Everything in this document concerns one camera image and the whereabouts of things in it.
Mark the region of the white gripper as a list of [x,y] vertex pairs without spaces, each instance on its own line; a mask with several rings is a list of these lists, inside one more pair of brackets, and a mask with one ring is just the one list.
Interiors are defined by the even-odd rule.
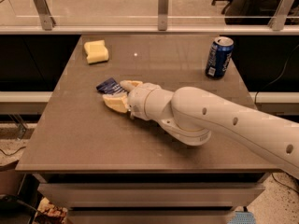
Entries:
[[145,104],[148,96],[153,91],[160,89],[160,86],[151,83],[142,84],[142,81],[137,80],[123,80],[120,82],[120,85],[129,92],[128,103],[127,94],[120,92],[116,94],[103,94],[102,97],[105,105],[119,113],[126,113],[129,109],[132,117],[149,120],[146,115]]

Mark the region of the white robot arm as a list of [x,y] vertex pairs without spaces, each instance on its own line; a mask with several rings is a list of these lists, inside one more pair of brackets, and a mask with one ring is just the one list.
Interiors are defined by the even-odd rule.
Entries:
[[107,107],[153,120],[180,142],[199,146],[227,135],[279,169],[299,177],[299,126],[195,87],[168,91],[152,83],[110,78],[96,87]]

